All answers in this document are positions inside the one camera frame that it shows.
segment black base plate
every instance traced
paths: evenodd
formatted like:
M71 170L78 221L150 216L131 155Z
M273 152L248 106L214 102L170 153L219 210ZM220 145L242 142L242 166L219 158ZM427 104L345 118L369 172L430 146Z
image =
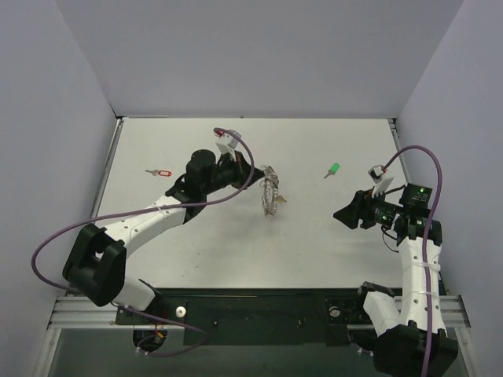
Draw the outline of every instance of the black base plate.
M205 330L205 344L222 346L298 345L326 343L344 346L350 342L348 324L371 324L354 310L355 288L340 289L163 289L168 317ZM394 289L396 295L401 289ZM178 319L178 306L187 309ZM329 309L337 307L339 316ZM117 313L117 324L145 324L143 317ZM195 331L185 331L184 344L200 339Z

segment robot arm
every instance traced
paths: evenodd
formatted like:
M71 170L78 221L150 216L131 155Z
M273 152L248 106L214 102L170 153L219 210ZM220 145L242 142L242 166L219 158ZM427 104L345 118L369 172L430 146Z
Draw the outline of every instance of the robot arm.
M400 199L401 206L385 201L384 190L391 177L381 167L369 171L376 183L373 189L356 192L349 206L337 211L334 218L351 229L368 229L381 224L397 233L402 259L402 310L395 307L393 292L386 287L365 282L359 289L357 310L367 315L376 329L372 349L377 371L390 375L419 376L425 353L428 330L427 297L432 299L432 348L428 376L442 376L457 357L457 341L446 337L446 325L440 312L439 256L442 250L442 227L433 221L428 233L427 256L423 262L422 244L431 189L408 184ZM424 268L431 276L426 288Z
M146 208L151 211L102 228L95 224L82 228L64 266L63 277L97 306L116 302L147 310L156 294L148 284L126 276L127 258L159 234L196 217L204 209L207 195L228 185L241 188L250 175L248 185L263 178L260 169L252 171L243 155L234 150L236 145L233 137L219 134L217 146L222 155L218 161L211 151L194 152L185 174Z

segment metal spring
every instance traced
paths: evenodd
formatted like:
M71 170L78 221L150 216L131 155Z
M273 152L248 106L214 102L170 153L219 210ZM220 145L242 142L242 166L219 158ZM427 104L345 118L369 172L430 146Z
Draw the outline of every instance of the metal spring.
M262 208L266 216L274 216L277 211L276 198L279 195L278 186L280 180L274 169L269 165L262 165L261 168L264 172L264 180L260 182L260 187L264 190L262 195Z

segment gray wall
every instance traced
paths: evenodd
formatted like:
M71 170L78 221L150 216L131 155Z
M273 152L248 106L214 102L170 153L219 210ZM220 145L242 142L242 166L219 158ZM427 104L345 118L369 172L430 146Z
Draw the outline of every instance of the gray wall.
M31 253L89 216L113 112L53 0L0 2L0 375L31 375L57 290ZM62 280L72 238L43 254Z
M397 116L462 0L57 0L119 115Z
M465 0L398 119L404 144L428 146L442 164L442 274L463 294L488 376L503 370L502 15L501 0ZM407 162L417 181L435 184L428 158Z

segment purple cable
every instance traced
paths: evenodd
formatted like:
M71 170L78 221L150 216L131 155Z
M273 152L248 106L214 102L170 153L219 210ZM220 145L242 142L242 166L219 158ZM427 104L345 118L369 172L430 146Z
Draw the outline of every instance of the purple cable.
M196 344L192 344L189 347L186 347L186 348L178 350L178 351L166 352L166 353L150 353L150 352L148 352L147 353L148 356L152 356L152 357L175 357L175 356L182 355L184 353L188 353L188 352L196 349L197 347L201 346L204 342L206 342L207 332L204 331L204 330L201 330L200 328L195 328L194 326L191 326L190 324L183 324L181 322L176 322L174 320L168 320L167 318L153 316L152 314L147 314L147 313L141 312L140 310L136 310L136 309L133 309L133 308L130 308L130 307L126 307L126 306L119 306L119 308L127 310L127 311L129 311L131 313L137 314L139 316L143 316L145 318L149 318L150 320L154 320L156 322L164 322L165 324L173 324L175 326L180 326L180 327L183 327L183 328L185 328L187 330L197 331L197 332L200 332L201 334L203 334L203 338L199 342L197 342ZM155 337L156 337L156 335L152 335L152 336L148 336L146 338L143 338L140 342L138 342L138 344L136 345L136 347L141 347L141 345L144 342L146 342L149 339L154 339Z
M442 168L440 167L439 159L430 151L428 148L422 147L420 145L410 145L408 147L404 147L395 153L393 157L384 165L385 168L388 168L393 161L396 160L398 156L400 156L403 152L409 151L410 149L419 149L426 154L428 154L433 162L435 163L435 167L437 169L437 190L435 192L435 198L433 199L433 204L431 205L430 214L428 215L428 219L426 220L426 225L424 226L423 233L423 263L428 263L428 253L427 253L427 242L428 242L428 233L431 228L431 222L433 221L433 215L435 214L435 210L437 209L437 205L439 204L440 192L442 191ZM426 292L431 293L431 274L430 269L428 267L424 267L424 273L426 275ZM428 376L428 365L430 363L430 355L431 355L431 337L433 334L433 301L431 299L431 294L426 294L426 308L428 311L428 324L426 331L426 346L424 350L424 359L423 359L423 368L421 369L421 377Z
M122 212L120 214L106 214L104 216L97 216L95 218L90 218L88 220L76 222L73 225L69 225L66 228L63 228L62 230L60 230L58 232L55 232L52 236L49 236L46 240L44 240L35 249L33 255L31 256L31 269L33 270L33 273L41 281L43 281L44 283L46 283L46 284L48 284L48 285L50 285L52 287L64 289L66 291L70 291L71 293L80 293L78 290L76 290L74 288L67 287L67 286L64 286L62 284L56 283L55 281L47 279L45 276L43 276L40 273L39 268L37 267L37 257L39 256L40 251L42 251L42 249L49 242L51 242L52 240L56 239L57 237L61 236L62 234L65 234L66 232L69 232L72 229L78 228L79 226L82 226L82 225L90 224L91 222L100 221L100 220L108 220L108 219L111 219L111 218L124 218L126 216L135 216L137 214L147 214L148 212L155 212L155 211L158 211L159 209L161 209L161 210L170 210L170 209L174 209L174 208L190 208L190 207L212 206L214 204L219 204L219 203L226 202L227 200L230 200L234 196L238 195L240 192L244 191L248 187L248 185L250 184L250 181L252 181L253 173L254 173L254 169L255 169L255 161L253 159L252 151L246 145L246 143L243 140L241 140L241 138L239 136L237 136L233 131L224 130L223 128L216 127L216 128L214 128L214 132L216 132L216 133L223 132L224 134L228 134L228 135L234 137L243 146L244 150L246 151L246 153L248 154L248 157L250 159L250 166L251 166L250 174L248 175L248 178L246 179L245 183L236 192L233 192L232 194L226 196L225 198L221 198L221 199L217 199L217 200L212 200L211 202L206 202L206 203L186 203L186 204L181 204L180 203L180 204L172 204L172 205L169 205L169 206L147 208L147 209L143 209L143 210L132 210L132 211L129 211L129 212ZM145 318L149 318L151 320L156 320L156 321L159 321L159 322L164 322L166 324L175 324L177 326L181 326L183 328L186 328L187 330L193 330L193 331L200 332L201 334L204 335L204 337L199 342L197 342L196 344L194 344L194 345L192 345L190 347L184 348L183 350L175 351L173 353L149 353L150 356L153 356L153 357L173 357L173 356L177 356L177 355L182 355L184 353L187 353L187 352L190 352L191 350L196 349L197 347L199 347L200 345L202 345L206 341L206 339L207 339L207 333L205 331L201 330L200 328L195 328L194 326L191 326L189 324L182 324L182 323L179 323L179 322L175 322L173 320L168 320L166 318L161 318L161 317L153 316L151 314L143 313L143 312L141 312L139 310L136 310L136 309L133 309L133 308L130 308L130 307L127 307L127 308L123 307L123 308L125 310L128 310L128 311L130 311L132 313L138 314L138 315L143 316ZM142 339L138 343L138 346L140 346L143 342L145 342L147 339L150 339L150 338L151 337L148 337L146 339Z
M250 148L246 145L246 143L244 143L244 141L242 141L241 138L239 136L237 136L233 131L224 130L222 128L218 128L217 127L217 128L214 128L214 132L216 132L216 133L223 132L224 134L229 134L230 136L234 137L243 146L243 148L246 151L246 153L248 153L248 157L250 159L250 166L251 166L250 174L248 175L248 178L246 179L246 182L244 183L244 185L242 185L236 192L233 192L232 194L230 194L229 196L226 196L225 198L213 200L211 202L206 202L206 203L186 203L186 204L181 204L180 203L180 204L172 204L172 205L169 205L169 206L162 206L162 207L155 207L155 208L146 208L146 209L143 209L143 210L132 210L132 211L129 211L129 212L122 212L120 214L106 214L106 215L103 215L103 216L97 216L95 218L90 218L88 220L83 220L83 221L76 222L73 225L69 225L66 228L63 228L62 230L59 230L59 231L55 232L52 236L49 236L49 238L47 238L41 244L39 244L39 246L35 249L35 252L31 256L31 269L33 270L33 273L41 281L43 281L44 283L46 283L46 284L48 284L50 286L53 286L53 287L56 287L56 288L60 288L60 289L65 289L66 291L70 291L71 293L80 293L78 290L76 290L74 288L67 287L65 285L62 285L62 284L56 283L56 282L54 282L52 280L49 280L49 279L47 279L45 276L43 276L40 273L39 268L37 267L37 257L39 256L40 251L42 251L42 249L49 242L51 242L52 240L56 239L57 237L61 236L62 234L65 234L66 232L69 232L72 229L78 228L79 226L82 226L82 225L90 224L91 222L101 221L101 220L109 220L111 218L124 218L126 216L135 216L137 214L147 214L148 212L156 212L159 209L161 209L161 210L170 210L170 209L174 209L174 208L190 208L190 207L212 206L214 204L219 204L219 203L226 202L227 200L232 199L234 196L238 195L240 192L242 192L243 190L245 190L248 187L248 185L250 184L250 181L253 178L253 173L254 173L254 169L255 169L255 161L253 159L252 151L250 151Z

